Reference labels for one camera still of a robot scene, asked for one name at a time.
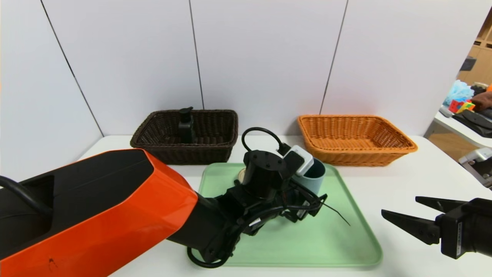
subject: colorful toy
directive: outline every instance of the colorful toy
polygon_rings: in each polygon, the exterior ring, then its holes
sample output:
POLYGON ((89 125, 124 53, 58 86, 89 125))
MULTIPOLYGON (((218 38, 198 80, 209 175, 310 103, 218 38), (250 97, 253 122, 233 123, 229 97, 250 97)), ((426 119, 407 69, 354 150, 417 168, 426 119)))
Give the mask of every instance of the colorful toy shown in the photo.
POLYGON ((463 101, 452 100, 449 105, 449 110, 453 113, 460 113, 466 109, 473 110, 474 107, 475 104, 473 104, 470 99, 463 101))
POLYGON ((466 109, 473 110, 474 107, 475 107, 475 104, 473 104, 471 102, 465 102, 465 103, 463 103, 463 105, 461 105, 460 109, 456 113, 460 113, 466 109))

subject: brown wicker basket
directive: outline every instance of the brown wicker basket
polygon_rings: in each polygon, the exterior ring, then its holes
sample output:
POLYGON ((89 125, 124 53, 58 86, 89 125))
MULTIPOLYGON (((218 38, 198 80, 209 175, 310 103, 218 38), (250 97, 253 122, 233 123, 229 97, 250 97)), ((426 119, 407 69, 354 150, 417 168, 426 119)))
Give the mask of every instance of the brown wicker basket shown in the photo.
POLYGON ((178 110, 151 113, 130 141, 169 165, 227 162, 238 139, 238 115, 233 110, 192 110, 197 142, 180 143, 178 110))
POLYGON ((373 115, 303 115, 306 149, 337 166, 386 166, 417 145, 388 120, 373 115))

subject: white desk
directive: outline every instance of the white desk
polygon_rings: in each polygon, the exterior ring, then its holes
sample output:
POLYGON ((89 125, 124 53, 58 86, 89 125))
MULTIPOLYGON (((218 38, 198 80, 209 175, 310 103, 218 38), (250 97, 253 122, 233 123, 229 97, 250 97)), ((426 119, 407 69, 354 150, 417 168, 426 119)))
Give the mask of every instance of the white desk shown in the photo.
MULTIPOLYGON (((492 192, 483 187, 441 150, 422 137, 411 137, 419 146, 387 167, 337 167, 359 208, 371 226, 381 247, 383 262, 373 268, 237 268, 203 269, 193 265, 185 247, 163 241, 145 252, 111 277, 458 277, 490 276, 492 258, 467 253, 459 260, 440 253, 439 245, 426 245, 381 217, 382 208, 418 217, 434 219, 439 212, 414 201, 415 196, 457 200, 475 197, 492 199, 492 192)), ((280 137, 284 142, 303 145, 301 137, 280 137)), ((83 158, 113 149, 129 148, 130 136, 102 138, 83 158)), ((248 136, 251 149, 274 151, 276 142, 269 136, 248 136)), ((240 139, 230 162, 240 163, 245 149, 240 139)), ((171 166, 198 190, 205 166, 171 166)))
POLYGON ((458 134, 460 137, 464 138, 465 140, 467 140, 468 142, 470 142, 471 144, 477 147, 492 148, 492 138, 484 138, 483 136, 477 134, 472 129, 463 125, 462 123, 455 120, 454 118, 445 117, 440 112, 437 112, 433 122, 430 124, 429 129, 424 135, 426 138, 428 138, 434 132, 435 124, 439 124, 442 127, 448 129, 449 131, 458 134))

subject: green tray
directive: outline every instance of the green tray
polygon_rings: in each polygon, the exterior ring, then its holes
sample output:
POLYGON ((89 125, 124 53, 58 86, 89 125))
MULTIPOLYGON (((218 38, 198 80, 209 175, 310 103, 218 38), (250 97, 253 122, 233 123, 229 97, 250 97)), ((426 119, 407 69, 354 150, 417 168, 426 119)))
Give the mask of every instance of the green tray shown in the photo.
MULTIPOLYGON (((199 193, 216 197, 233 186, 244 164, 216 163, 203 172, 199 193)), ((230 267, 361 267, 381 262, 383 251, 338 171, 326 165, 319 195, 337 209, 321 208, 316 217, 308 215, 292 223, 277 217, 265 224, 256 236, 241 235, 230 267)))

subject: black cable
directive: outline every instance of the black cable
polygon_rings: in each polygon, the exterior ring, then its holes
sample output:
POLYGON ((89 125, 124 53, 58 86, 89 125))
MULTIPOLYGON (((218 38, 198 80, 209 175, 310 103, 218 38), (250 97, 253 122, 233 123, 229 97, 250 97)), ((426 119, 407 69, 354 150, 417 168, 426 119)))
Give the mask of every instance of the black cable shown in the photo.
POLYGON ((251 149, 246 145, 245 137, 246 137, 246 134, 251 132, 251 131, 260 131, 260 132, 264 132, 264 133, 271 135, 278 142, 279 149, 282 148, 282 142, 277 137, 277 135, 274 134, 274 132, 272 132, 268 129, 262 128, 262 127, 251 127, 251 128, 246 129, 246 131, 244 131, 243 135, 241 136, 241 142, 243 143, 243 146, 246 148, 246 150, 248 152, 251 151, 251 149))
MULTIPOLYGON (((307 193, 309 193, 312 197, 314 197, 314 198, 318 198, 318 196, 317 196, 314 192, 312 192, 311 190, 309 190, 308 188, 306 188, 305 186, 303 186, 303 185, 302 185, 301 183, 299 183, 298 181, 296 181, 296 180, 294 180, 294 179, 291 179, 291 182, 292 182, 294 185, 299 186, 299 187, 302 187, 303 189, 305 189, 305 190, 307 191, 307 193)), ((344 221, 345 221, 345 222, 346 222, 349 226, 351 226, 351 225, 350 225, 350 223, 348 223, 348 221, 345 219, 345 217, 343 217, 343 215, 341 215, 341 213, 340 213, 339 211, 337 211, 336 209, 334 209, 334 208, 332 208, 332 207, 328 206, 327 204, 325 204, 325 202, 324 202, 324 201, 323 201, 321 204, 323 204, 323 205, 327 206, 328 208, 330 208, 330 209, 331 209, 331 210, 333 210, 334 212, 338 213, 338 215, 339 215, 339 216, 340 216, 340 217, 341 217, 341 218, 342 218, 342 219, 343 219, 343 220, 344 220, 344 221)))
POLYGON ((45 205, 40 200, 36 199, 36 196, 34 196, 28 189, 26 189, 24 186, 17 183, 16 181, 4 176, 0 176, 0 186, 11 191, 29 207, 38 212, 41 216, 50 218, 53 215, 53 210, 50 207, 45 205))
POLYGON ((194 263, 196 264, 197 266, 200 266, 200 267, 203 267, 203 268, 218 268, 222 265, 225 264, 225 262, 227 262, 227 260, 229 259, 229 257, 231 256, 232 254, 232 249, 234 249, 234 246, 236 244, 236 242, 238 241, 238 238, 239 236, 243 233, 243 231, 249 227, 249 225, 251 224, 251 222, 255 221, 256 219, 258 218, 261 218, 263 216, 266 216, 268 217, 269 215, 272 215, 274 213, 277 213, 277 212, 281 212, 283 210, 286 210, 286 209, 299 209, 299 210, 315 210, 315 209, 319 209, 321 205, 317 205, 317 206, 295 206, 295 205, 287 205, 285 207, 283 206, 279 206, 279 207, 273 207, 273 208, 270 208, 270 209, 266 209, 266 210, 263 210, 261 212, 258 212, 257 214, 251 216, 248 220, 246 220, 243 224, 241 224, 239 226, 239 228, 234 232, 234 234, 231 236, 232 239, 229 240, 230 244, 231 245, 228 245, 226 248, 229 249, 229 251, 227 251, 227 253, 225 254, 225 258, 216 262, 216 263, 206 263, 206 262, 202 262, 200 260, 198 260, 194 255, 193 253, 191 252, 191 248, 190 247, 187 247, 186 248, 186 253, 188 255, 188 258, 194 263))
POLYGON ((350 223, 348 223, 348 221, 347 221, 347 220, 346 220, 346 219, 345 219, 345 218, 344 218, 344 217, 343 217, 343 216, 342 216, 342 215, 341 215, 341 214, 340 214, 340 213, 339 213, 336 209, 334 209, 334 208, 332 208, 332 207, 328 206, 328 205, 327 205, 327 204, 325 204, 324 202, 322 202, 322 204, 323 204, 323 205, 325 205, 325 206, 327 206, 328 208, 332 209, 332 210, 333 210, 333 211, 335 211, 336 213, 338 213, 338 215, 339 215, 339 216, 340 216, 340 217, 341 217, 341 218, 342 218, 345 222, 347 222, 347 224, 348 224, 349 226, 351 226, 351 225, 350 225, 350 223))

